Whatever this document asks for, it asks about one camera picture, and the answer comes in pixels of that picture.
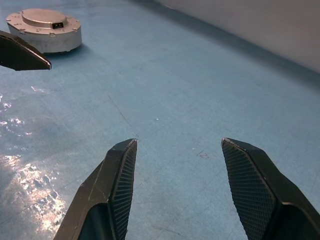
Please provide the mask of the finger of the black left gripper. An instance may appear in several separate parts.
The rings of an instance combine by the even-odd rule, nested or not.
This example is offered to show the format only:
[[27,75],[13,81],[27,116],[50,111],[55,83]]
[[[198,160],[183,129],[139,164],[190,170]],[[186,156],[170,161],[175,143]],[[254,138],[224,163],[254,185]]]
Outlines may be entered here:
[[51,70],[51,62],[22,38],[0,31],[0,65],[15,71]]

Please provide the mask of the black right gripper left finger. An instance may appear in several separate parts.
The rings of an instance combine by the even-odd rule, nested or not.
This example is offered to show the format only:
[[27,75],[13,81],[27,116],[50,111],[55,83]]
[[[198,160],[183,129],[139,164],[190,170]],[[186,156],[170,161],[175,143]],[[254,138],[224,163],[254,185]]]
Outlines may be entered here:
[[138,141],[115,144],[78,188],[56,240],[124,240],[133,200]]

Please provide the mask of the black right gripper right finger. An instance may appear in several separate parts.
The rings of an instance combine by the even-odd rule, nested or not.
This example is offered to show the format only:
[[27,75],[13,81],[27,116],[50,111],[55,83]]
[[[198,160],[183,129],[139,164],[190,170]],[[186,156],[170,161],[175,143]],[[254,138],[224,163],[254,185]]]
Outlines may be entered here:
[[320,215],[260,148],[223,138],[232,200],[249,240],[318,240]]

